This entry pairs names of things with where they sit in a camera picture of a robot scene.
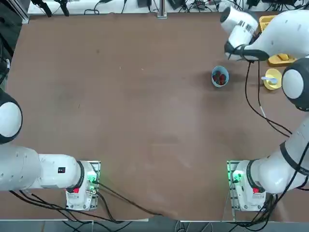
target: wire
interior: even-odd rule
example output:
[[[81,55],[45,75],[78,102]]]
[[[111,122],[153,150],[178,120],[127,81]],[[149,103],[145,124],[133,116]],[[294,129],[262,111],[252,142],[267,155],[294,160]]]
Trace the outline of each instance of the wire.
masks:
[[[21,193],[25,198],[27,198],[27,199],[30,200],[30,201],[27,201],[26,199],[24,199],[23,197],[19,196],[17,193],[15,193],[15,192],[13,192],[13,191],[10,191],[10,192],[11,192],[14,196],[16,196],[16,197],[18,197],[19,199],[21,199],[22,201],[25,201],[25,202],[27,202],[27,203],[29,203],[29,204],[32,204],[32,205],[36,205],[36,206],[43,207],[43,208],[48,208],[48,207],[46,207],[46,206],[44,206],[44,205],[36,204],[35,202],[43,203],[43,204],[49,205],[51,208],[48,208],[48,209],[56,210],[56,211],[60,212],[64,217],[66,217],[69,221],[74,221],[74,220],[72,220],[71,218],[69,218],[67,215],[65,215],[64,213],[62,213],[61,210],[68,212],[68,213],[75,219],[76,222],[81,223],[81,225],[80,225],[79,227],[74,228],[74,227],[70,226],[69,224],[67,224],[67,223],[65,223],[65,222],[63,221],[66,225],[68,225],[69,227],[71,227],[72,229],[74,229],[73,232],[75,232],[75,231],[80,232],[78,229],[79,229],[81,226],[83,226],[84,224],[89,224],[89,223],[91,223],[91,222],[89,222],[89,221],[88,221],[88,222],[80,221],[80,220],[78,220],[78,219],[71,213],[71,211],[75,211],[76,213],[85,214],[85,213],[83,213],[83,212],[76,211],[76,210],[66,209],[66,208],[63,208],[63,207],[61,207],[61,206],[59,206],[59,205],[52,204],[52,203],[48,203],[48,202],[44,201],[43,199],[41,199],[40,197],[38,197],[37,195],[35,195],[35,194],[33,194],[33,193],[30,193],[30,194],[31,194],[32,196],[36,197],[37,199],[39,199],[39,201],[38,201],[38,200],[35,200],[35,199],[31,198],[31,197],[28,197],[23,191],[20,191],[20,193]],[[98,217],[98,216],[91,215],[91,214],[86,214],[86,215],[89,215],[89,216],[92,216],[92,217],[96,217],[96,218],[100,218],[100,217]],[[121,227],[121,228],[119,228],[119,229],[117,229],[117,230],[115,230],[115,231],[112,231],[110,228],[108,228],[107,226],[103,225],[102,223],[99,223],[99,222],[96,222],[96,221],[95,221],[94,223],[95,223],[95,224],[98,224],[98,225],[100,225],[100,226],[102,226],[102,227],[104,227],[104,228],[105,228],[107,231],[109,231],[109,232],[118,232],[118,231],[122,230],[123,228],[127,227],[127,226],[128,226],[129,224],[131,224],[132,222],[129,222],[129,223],[126,224],[125,226],[123,226],[123,227]]]
[[[250,66],[251,66],[251,63],[252,62],[249,62],[249,65],[248,65],[248,69],[247,69],[247,75],[246,75],[246,81],[245,81],[245,97],[246,97],[246,101],[248,103],[248,105],[250,106],[250,108],[257,114],[259,115],[260,117],[264,118],[264,119],[267,119],[269,122],[272,122],[273,124],[285,129],[287,132],[289,132],[290,134],[292,134],[292,132],[287,129],[286,127],[284,127],[283,125],[273,121],[273,120],[270,120],[269,118],[266,118],[265,116],[263,116],[262,114],[260,114],[259,112],[257,112],[253,107],[252,105],[250,104],[249,100],[248,100],[248,95],[247,95],[247,82],[248,82],[248,76],[249,76],[249,71],[250,71]]]
[[[98,195],[98,196],[102,199],[102,201],[104,202],[104,205],[105,205],[107,214],[108,214],[108,216],[110,217],[110,219],[112,220],[112,222],[114,222],[114,223],[122,223],[123,221],[117,221],[117,220],[115,220],[115,219],[112,217],[112,214],[111,214],[111,212],[110,212],[110,209],[108,208],[107,202],[106,202],[105,198],[103,197],[103,195],[102,195],[101,193],[99,193],[98,191],[97,191],[97,195]]]
[[[124,229],[125,227],[127,227],[128,225],[130,225],[131,223],[132,223],[132,221],[130,221],[128,224],[124,225],[123,227],[120,227],[119,229],[117,229],[117,230],[115,230],[113,232],[118,232],[118,231]]]
[[[158,213],[155,213],[155,212],[152,212],[148,209],[145,209],[143,207],[141,207],[140,205],[136,204],[135,202],[129,200],[128,198],[125,198],[124,196],[120,195],[119,193],[115,192],[114,190],[110,189],[109,187],[107,187],[106,185],[104,184],[101,184],[100,182],[98,181],[93,181],[94,184],[99,184],[101,185],[102,187],[104,187],[105,189],[107,189],[108,191],[112,192],[113,194],[117,195],[118,197],[122,198],[123,200],[125,200],[126,202],[129,202],[131,205],[139,208],[140,210],[148,213],[148,214],[152,214],[152,215],[155,215],[155,216],[162,216],[162,214],[158,214]]]
[[[3,58],[3,43],[2,43],[2,39],[0,37],[0,63],[2,62],[2,58]]]
[[[46,201],[44,201],[43,199],[41,199],[41,198],[39,198],[38,196],[36,196],[36,195],[33,195],[33,196],[35,196],[36,198],[38,198],[39,199],[39,201],[37,201],[37,200],[35,200],[35,199],[33,199],[33,198],[31,198],[31,197],[28,197],[23,191],[19,191],[24,197],[26,197],[27,199],[29,199],[29,200],[31,200],[31,201],[34,201],[34,202],[39,202],[39,203],[44,203],[44,204],[47,204],[47,205],[49,205],[49,206],[51,206],[52,208],[54,208],[54,209],[56,209],[52,204],[49,204],[49,203],[47,203]],[[59,213],[61,213],[65,218],[67,218],[69,221],[73,221],[71,218],[69,218],[68,216],[66,216],[64,213],[62,213],[60,210],[57,210]],[[81,223],[81,226],[83,225],[83,224],[87,224],[86,222],[82,222],[82,221],[79,221],[77,218],[75,218],[74,217],[74,219],[76,219],[76,221],[78,221],[78,222],[80,222]],[[81,227],[81,226],[79,226],[78,228],[74,228],[74,227],[72,227],[71,225],[69,225],[68,223],[66,223],[65,221],[62,221],[64,224],[66,224],[67,226],[69,226],[69,227],[71,227],[72,229],[74,229],[74,231],[78,231],[78,232],[80,232],[78,229]]]
[[[75,228],[72,232],[75,232],[75,231],[79,231],[78,229],[80,229],[83,225],[85,224],[89,224],[89,223],[92,223],[92,221],[87,221],[87,222],[84,222],[83,224],[79,225],[77,228]]]
[[[284,191],[282,192],[281,196],[278,197],[278,196],[276,195],[276,199],[275,199],[274,203],[273,203],[273,204],[270,204],[269,209],[267,209],[267,210],[265,210],[265,211],[263,212],[262,216],[260,217],[261,220],[258,219],[258,222],[261,222],[261,221],[263,221],[264,219],[266,219],[265,225],[264,225],[263,227],[257,229],[257,230],[252,230],[252,229],[249,229],[248,227],[250,227],[250,226],[252,226],[252,225],[255,225],[255,224],[257,224],[257,223],[251,223],[251,224],[248,226],[248,225],[246,225],[246,222],[243,222],[243,223],[234,222],[234,223],[232,223],[232,224],[236,224],[236,225],[230,230],[230,232],[231,232],[234,228],[236,228],[236,226],[245,227],[246,229],[248,229],[248,230],[250,230],[250,231],[254,231],[254,232],[260,231],[260,230],[262,230],[263,228],[265,228],[265,226],[267,225],[267,223],[268,223],[268,221],[269,221],[269,218],[270,218],[271,213],[273,212],[273,210],[274,210],[275,207],[277,206],[278,202],[284,197],[284,195],[286,194],[286,192],[289,190],[291,184],[292,184],[293,181],[295,180],[296,175],[297,175],[297,173],[299,172],[299,170],[300,170],[300,168],[301,168],[301,164],[302,164],[302,162],[303,162],[303,159],[304,159],[304,157],[305,157],[305,155],[306,155],[306,152],[307,152],[308,148],[309,148],[309,142],[307,142],[307,145],[306,145],[306,147],[305,147],[305,149],[304,149],[304,151],[303,151],[303,153],[302,153],[302,155],[301,155],[301,157],[300,157],[299,163],[297,164],[297,167],[295,168],[295,172],[294,172],[294,174],[293,174],[291,180],[289,181],[288,185],[285,187]]]
[[[262,105],[261,105],[261,101],[260,101],[260,61],[258,61],[258,75],[257,75],[257,78],[258,78],[258,85],[257,85],[257,101],[259,103],[259,106],[260,106],[260,109],[263,113],[263,116],[265,117],[265,120],[266,122],[274,129],[276,130],[277,132],[279,132],[280,134],[284,135],[285,137],[288,137],[289,138],[289,135],[283,133],[281,130],[277,129],[274,125],[271,124],[271,122],[268,120],[268,118],[265,116],[265,113],[264,113],[264,110],[262,108]]]
[[[156,5],[155,0],[154,0],[154,5],[155,5],[155,7],[156,7],[156,10],[159,12],[159,8],[158,8],[158,6]]]
[[[31,202],[31,201],[28,201],[26,199],[24,199],[23,197],[19,196],[17,193],[15,193],[14,191],[10,191],[10,193],[12,193],[15,197],[21,199],[22,201],[24,202],[27,202],[29,204],[32,204],[32,205],[35,205],[35,206],[38,206],[38,207],[42,207],[42,208],[45,208],[45,209],[52,209],[52,210],[56,210],[52,207],[48,207],[46,205],[42,205],[42,204],[38,204],[38,203],[34,203],[34,202]],[[99,219],[102,219],[102,220],[106,220],[106,221],[110,221],[112,222],[110,219],[107,219],[107,218],[104,218],[104,217],[100,217],[100,216],[97,216],[97,215],[93,215],[93,214],[89,214],[89,213],[85,213],[83,211],[77,211],[77,210],[73,210],[73,209],[67,209],[67,208],[63,208],[59,205],[56,205],[56,204],[51,204],[52,206],[56,206],[58,207],[58,209],[60,210],[64,210],[64,211],[70,211],[70,212],[75,212],[75,213],[78,213],[78,214],[83,214],[83,215],[87,215],[87,216],[91,216],[91,217],[94,217],[94,218],[99,218]]]
[[[213,0],[213,3],[216,6],[217,12],[219,12],[219,5],[217,5],[216,0]]]
[[[52,15],[56,14],[56,12],[60,9],[60,6],[58,7],[58,9],[52,13]]]
[[[124,12],[124,10],[125,10],[125,6],[126,6],[126,0],[124,0],[124,6],[123,6],[123,8],[122,8],[121,13],[123,13],[123,12]]]
[[[265,11],[268,11],[272,6],[273,4],[270,4],[270,6]]]
[[[87,11],[93,11],[93,13],[94,13],[95,15],[99,15],[99,14],[100,14],[100,11],[98,11],[98,10],[96,9],[96,7],[97,7],[99,4],[101,4],[101,3],[104,3],[104,1],[103,1],[103,0],[98,1],[93,9],[86,9],[86,10],[84,10],[84,15],[86,14]]]
[[[231,1],[231,0],[225,0],[225,1],[229,1],[229,2],[233,3],[234,6],[237,6],[238,9],[240,9],[241,11],[243,10],[243,9],[241,8],[241,6],[239,6],[239,5],[237,4],[237,2],[234,2],[234,1]]]
[[[309,188],[298,188],[300,190],[303,190],[303,191],[309,191]]]
[[[200,232],[203,232],[204,230],[206,230],[206,228],[211,225],[211,232],[213,232],[213,226],[212,226],[212,223],[211,222],[208,222],[207,225],[200,231]]]
[[[228,232],[232,232],[238,225],[236,224],[232,229],[230,229]]]

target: green light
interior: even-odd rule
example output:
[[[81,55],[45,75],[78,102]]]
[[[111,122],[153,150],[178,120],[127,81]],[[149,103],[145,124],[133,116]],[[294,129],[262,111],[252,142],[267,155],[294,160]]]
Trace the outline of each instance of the green light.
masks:
[[[241,176],[243,175],[243,171],[239,171],[239,170],[235,170],[233,173],[233,178],[236,181],[240,181],[241,180]]]
[[[94,181],[96,181],[96,179],[97,179],[97,176],[96,176],[96,175],[89,175],[89,176],[87,177],[87,180],[88,180],[89,182],[94,182]]]

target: black cable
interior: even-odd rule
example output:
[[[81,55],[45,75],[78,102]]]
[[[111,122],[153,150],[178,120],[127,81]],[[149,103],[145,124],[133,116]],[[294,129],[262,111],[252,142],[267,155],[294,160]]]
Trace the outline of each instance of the black cable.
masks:
[[[44,204],[47,204],[49,205],[50,207],[54,208],[55,210],[57,210],[59,213],[61,213],[65,218],[67,218],[69,221],[73,221],[71,218],[69,218],[67,215],[65,215],[64,213],[62,213],[60,210],[56,209],[52,204],[49,204],[48,202],[44,201],[43,199],[39,198],[38,196],[36,195],[33,195],[35,197],[37,197],[39,199],[39,201],[31,198],[31,197],[28,197],[23,191],[19,191],[25,198],[31,200],[31,201],[34,201],[34,202],[39,202],[39,203],[44,203]],[[81,225],[85,224],[85,222],[82,222],[82,221],[79,221],[78,219],[76,219],[76,221],[80,222]],[[72,229],[74,229],[74,231],[77,231],[77,232],[80,232],[78,229],[80,228],[80,226],[78,228],[74,228],[72,227],[71,225],[69,225],[68,223],[66,223],[65,221],[62,221],[64,224],[66,224],[67,226],[71,227]]]
[[[98,1],[93,9],[86,9],[86,10],[84,10],[84,15],[86,14],[87,11],[93,11],[93,13],[94,13],[95,15],[99,15],[99,14],[100,14],[100,11],[98,11],[98,10],[96,9],[96,7],[97,7],[99,4],[101,4],[101,3],[104,3],[104,1],[103,1],[103,0]]]
[[[230,229],[228,232],[232,232],[238,225],[236,224],[232,229]]]
[[[186,0],[185,3],[181,6],[181,8],[178,11],[178,13],[180,13],[180,11],[182,11],[182,9],[183,10],[187,10],[187,12],[188,12],[189,9],[188,9],[188,6],[187,6],[187,2],[188,2],[188,0]]]
[[[75,232],[75,231],[78,231],[79,228],[81,228],[83,225],[85,224],[90,224],[92,223],[92,221],[87,221],[87,222],[84,222],[82,225],[79,225],[77,228],[75,228],[72,232]]]
[[[162,216],[162,214],[158,214],[158,213],[155,213],[155,212],[152,212],[148,209],[145,209],[143,207],[141,207],[140,205],[136,204],[135,202],[129,200],[128,198],[125,198],[124,196],[120,195],[119,193],[115,192],[114,190],[110,189],[109,187],[107,187],[106,185],[104,184],[101,184],[100,182],[97,182],[97,181],[93,181],[94,184],[99,184],[101,185],[102,187],[104,187],[105,189],[107,189],[108,191],[112,192],[113,194],[117,195],[118,197],[122,198],[123,200],[125,200],[126,202],[130,203],[131,205],[137,207],[138,209],[148,213],[148,214],[151,214],[151,215],[155,215],[155,216]]]
[[[281,194],[280,197],[278,197],[278,196],[276,195],[276,200],[275,200],[275,202],[274,202],[274,203],[271,205],[271,207],[269,208],[269,210],[268,210],[268,216],[267,216],[267,220],[266,220],[265,225],[264,225],[262,228],[257,229],[257,230],[249,229],[250,231],[260,231],[260,230],[262,230],[262,229],[267,225],[271,213],[273,212],[273,210],[274,210],[275,207],[277,206],[278,202],[284,197],[284,195],[286,194],[286,192],[289,190],[291,184],[292,184],[293,181],[295,180],[296,175],[297,175],[297,173],[299,172],[299,170],[300,170],[300,168],[301,168],[301,164],[302,164],[302,162],[303,162],[303,160],[304,160],[304,157],[305,157],[305,155],[306,155],[306,152],[307,152],[308,148],[309,148],[309,142],[307,142],[307,145],[306,145],[306,147],[305,147],[305,149],[304,149],[304,151],[303,151],[303,153],[302,153],[302,155],[301,155],[301,157],[300,157],[299,163],[297,164],[297,167],[296,167],[296,169],[295,169],[295,172],[294,172],[294,174],[293,174],[293,176],[292,176],[290,182],[289,182],[288,185],[285,187],[285,189],[284,189],[284,191],[282,192],[282,194]]]
[[[198,12],[201,13],[201,10],[199,9],[199,5],[198,5],[198,3],[197,3],[197,0],[195,0],[194,2],[195,2],[195,5],[197,6]]]
[[[118,232],[118,231],[124,229],[125,227],[127,227],[127,226],[130,225],[131,223],[132,223],[132,221],[129,222],[128,224],[124,225],[123,227],[120,227],[119,229],[115,230],[114,232]]]
[[[158,8],[158,6],[156,5],[155,0],[154,0],[154,5],[155,5],[155,7],[156,7],[156,10],[159,12],[159,8]]]
[[[268,11],[272,6],[273,4],[270,4],[270,6],[265,11]]]
[[[43,199],[41,199],[40,197],[38,197],[37,195],[35,195],[35,194],[33,194],[33,193],[31,193],[31,195],[32,196],[34,196],[35,198],[37,198],[37,199],[39,199],[39,201],[38,200],[36,200],[36,199],[33,199],[33,198],[31,198],[31,197],[29,197],[29,196],[27,196],[23,191],[19,191],[25,198],[27,198],[28,200],[30,200],[30,201],[33,201],[33,202],[37,202],[37,203],[44,203],[45,205],[48,205],[48,206],[50,206],[50,207],[60,207],[60,206],[58,206],[58,205],[56,205],[56,204],[50,204],[50,203],[48,203],[48,202],[46,202],[46,201],[44,201]],[[68,220],[71,220],[71,221],[73,221],[71,218],[69,218],[68,216],[66,216],[65,214],[63,214],[60,210],[57,210],[59,213],[61,213],[64,217],[66,217]],[[76,221],[78,221],[78,222],[80,222],[80,223],[83,223],[82,221],[80,221],[80,220],[78,220],[71,212],[68,212]]]
[[[261,87],[261,84],[260,84],[260,61],[258,61],[258,75],[257,75],[257,78],[258,78],[257,101],[259,103],[260,108],[262,109],[262,105],[261,105],[261,101],[260,101],[260,87]],[[283,133],[281,130],[277,129],[274,125],[272,125],[267,117],[265,117],[265,120],[274,130],[276,130],[277,132],[279,132],[280,134],[282,134],[282,135],[284,135],[284,136],[286,136],[288,138],[290,137],[289,135]]]
[[[68,212],[77,222],[81,223],[82,225],[91,223],[91,222],[83,222],[83,221],[78,220],[70,211],[74,211],[74,212],[76,212],[76,213],[85,214],[85,213],[83,213],[83,212],[75,211],[75,210],[70,210],[70,209],[65,209],[65,208],[63,208],[63,207],[61,207],[61,206],[59,206],[59,205],[52,204],[52,203],[48,203],[48,202],[44,201],[43,199],[41,199],[40,197],[36,196],[35,194],[31,194],[31,195],[33,195],[34,197],[38,198],[40,201],[37,201],[37,200],[35,200],[35,199],[31,198],[31,197],[28,197],[23,191],[20,191],[20,193],[21,193],[25,198],[29,199],[31,202],[29,202],[29,201],[27,201],[26,199],[22,198],[21,196],[19,196],[17,193],[15,193],[15,192],[13,192],[13,191],[10,191],[10,192],[11,192],[14,196],[18,197],[18,198],[21,199],[22,201],[25,201],[25,202],[27,202],[27,203],[29,203],[29,204],[36,205],[36,206],[39,206],[39,207],[42,207],[42,208],[47,208],[47,209],[56,210],[56,211],[60,212],[64,217],[66,217],[66,218],[67,218],[68,220],[70,220],[70,221],[74,221],[74,220],[72,220],[71,218],[69,218],[68,216],[66,216],[64,213],[62,213],[61,210],[64,210],[64,211]],[[46,206],[44,206],[44,205],[36,204],[35,202],[39,202],[39,203],[43,203],[43,204],[49,205],[51,208],[48,208],[48,207],[46,207]],[[92,216],[92,217],[100,218],[100,217],[95,216],[95,215],[90,215],[90,214],[86,214],[86,215],[89,215],[89,216]],[[104,227],[104,228],[105,228],[107,231],[109,231],[109,232],[113,232],[110,228],[108,228],[107,226],[103,225],[102,223],[99,223],[99,222],[96,222],[96,221],[95,221],[94,223],[95,223],[95,224],[98,224],[98,225],[100,225],[100,226],[102,226],[102,227]],[[125,225],[125,226],[123,226],[123,227],[121,227],[121,228],[119,228],[119,229],[116,230],[116,231],[120,231],[121,229],[123,229],[124,227],[128,226],[129,224],[130,224],[130,223],[128,223],[127,225]],[[74,231],[80,232],[78,229],[79,229],[82,225],[80,225],[78,228],[74,228],[74,227],[72,227],[72,226],[70,226],[70,225],[68,225],[68,226],[70,226],[72,229],[74,229]]]
[[[216,6],[217,12],[219,12],[219,5],[216,4],[216,0],[213,0],[213,3]]]
[[[2,43],[2,38],[0,37],[0,63],[2,62],[3,59],[3,43]]]
[[[229,1],[229,2],[231,2],[231,3],[233,3],[234,4],[234,6],[237,6],[238,7],[238,9],[240,9],[241,11],[243,10],[236,2],[234,2],[234,1],[231,1],[231,0],[226,0],[226,1]]]
[[[309,188],[298,188],[299,190],[309,191]]]
[[[29,201],[29,200],[26,200],[26,199],[24,199],[23,197],[21,197],[21,196],[19,196],[17,193],[15,193],[14,191],[10,191],[10,193],[12,193],[15,197],[17,197],[17,198],[19,198],[19,199],[21,199],[22,201],[24,201],[24,202],[27,202],[27,203],[29,203],[29,204],[32,204],[32,205],[35,205],[35,206],[38,206],[38,207],[42,207],[42,208],[45,208],[45,209],[52,209],[52,210],[56,210],[56,209],[54,209],[54,208],[52,208],[52,207],[48,207],[48,206],[46,206],[46,205],[42,205],[42,204],[38,204],[38,203],[34,203],[34,202],[31,202],[31,201]],[[110,222],[112,222],[110,219],[107,219],[107,218],[104,218],[104,217],[100,217],[100,216],[97,216],[97,215],[93,215],[93,214],[89,214],[89,213],[85,213],[85,212],[83,212],[83,211],[77,211],[77,210],[73,210],[73,209],[67,209],[67,208],[63,208],[63,207],[61,207],[61,206],[59,206],[59,205],[55,205],[55,204],[51,204],[52,206],[57,206],[58,207],[58,209],[60,209],[60,210],[64,210],[64,211],[70,211],[70,212],[75,212],[75,213],[78,213],[78,214],[83,214],[83,215],[87,215],[87,216],[91,216],[91,217],[94,217],[94,218],[99,218],[99,219],[102,219],[102,220],[106,220],[106,221],[110,221]]]
[[[52,13],[52,15],[56,14],[56,12],[60,9],[60,6],[58,7],[58,9]]]
[[[205,8],[207,8],[207,9],[209,9],[211,12],[213,12],[213,11],[211,10],[211,8],[209,8],[208,6],[205,6]]]
[[[63,222],[64,224],[66,224],[68,227],[70,227],[71,229],[73,229],[74,232],[75,232],[75,231],[80,232],[80,231],[78,230],[78,228],[72,227],[70,224],[66,223],[65,221],[62,221],[62,222]]]
[[[284,127],[283,125],[273,121],[273,120],[270,120],[269,118],[266,118],[264,117],[262,114],[260,114],[259,112],[257,112],[253,107],[252,105],[250,104],[249,100],[248,100],[248,95],[247,95],[247,82],[248,82],[248,76],[249,76],[249,70],[250,70],[250,66],[251,66],[251,63],[252,62],[249,62],[249,65],[248,65],[248,70],[247,70],[247,75],[246,75],[246,81],[245,81],[245,97],[246,97],[246,101],[248,103],[248,105],[250,106],[250,108],[257,114],[259,115],[260,117],[264,118],[264,119],[267,119],[269,122],[272,122],[273,124],[285,129],[287,132],[289,132],[290,134],[292,134],[292,132],[290,130],[288,130],[286,127]]]
[[[121,13],[123,13],[123,12],[124,12],[124,10],[125,10],[125,6],[126,6],[126,0],[124,0],[124,6],[123,6],[123,8],[122,8]]]
[[[104,203],[104,205],[105,205],[107,214],[108,214],[108,216],[110,217],[110,219],[111,219],[114,223],[122,223],[123,221],[117,221],[117,220],[115,220],[115,219],[112,217],[112,214],[111,214],[111,212],[110,212],[110,209],[108,208],[107,202],[106,202],[105,198],[103,197],[103,195],[102,195],[101,193],[99,193],[98,191],[97,191],[97,195],[102,199],[102,201],[103,201],[103,203]]]

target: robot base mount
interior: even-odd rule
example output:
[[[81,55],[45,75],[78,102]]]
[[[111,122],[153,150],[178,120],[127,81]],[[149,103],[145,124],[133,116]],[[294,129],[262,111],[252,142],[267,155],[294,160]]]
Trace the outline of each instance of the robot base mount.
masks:
[[[248,160],[229,160],[227,162],[228,182],[231,204],[234,210],[260,211],[266,199],[266,192],[252,188],[247,178]]]
[[[96,210],[98,206],[97,189],[100,177],[100,161],[81,160],[84,167],[84,179],[80,188],[66,190],[66,208],[80,211]]]

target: floor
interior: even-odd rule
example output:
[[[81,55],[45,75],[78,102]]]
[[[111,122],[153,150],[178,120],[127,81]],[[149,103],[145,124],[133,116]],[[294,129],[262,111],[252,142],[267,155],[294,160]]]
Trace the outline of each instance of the floor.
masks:
[[[70,225],[77,227],[78,222],[70,223]],[[104,222],[104,225],[108,226],[113,231],[120,228],[119,225],[112,225],[111,223]],[[149,219],[149,222],[133,222],[128,227],[122,230],[122,232],[174,232],[176,221],[166,217],[154,217]],[[191,223],[189,232],[201,232],[206,223],[195,222]],[[228,232],[232,225],[224,222],[214,222],[214,232]],[[276,223],[270,222],[263,232],[303,232],[308,231],[309,223]],[[60,221],[2,221],[0,222],[0,231],[2,232],[72,232],[73,229],[65,225]],[[86,224],[79,229],[80,232],[91,232],[92,225]],[[94,232],[106,232],[107,230],[101,226],[94,225]],[[245,231],[243,228],[236,228],[234,232]],[[211,226],[208,226],[204,232],[211,232]]]
[[[11,47],[15,47],[18,34],[21,28],[21,20],[17,15],[8,11],[1,3],[0,3],[0,15],[5,18],[6,23],[0,24],[0,31],[7,39],[8,43]],[[111,228],[113,231],[120,228],[120,225],[114,225],[111,223],[103,222],[104,225]],[[69,223],[73,227],[77,227],[80,224],[78,222]],[[167,217],[153,217],[149,219],[148,222],[133,222],[128,227],[124,228],[122,232],[173,232],[175,230],[176,221],[169,219]],[[189,232],[201,232],[206,223],[195,222],[191,223]],[[228,232],[232,225],[223,222],[215,222],[213,225],[213,231],[216,232]],[[241,232],[245,229],[236,228],[234,232]],[[264,229],[264,232],[302,232],[309,230],[309,223],[272,223],[270,222]],[[61,221],[0,221],[0,231],[1,232],[71,232],[72,228],[68,227]],[[92,230],[92,224],[86,224],[79,229],[80,232],[105,232],[106,229],[101,226],[95,224]],[[208,226],[204,232],[210,232],[211,226]]]

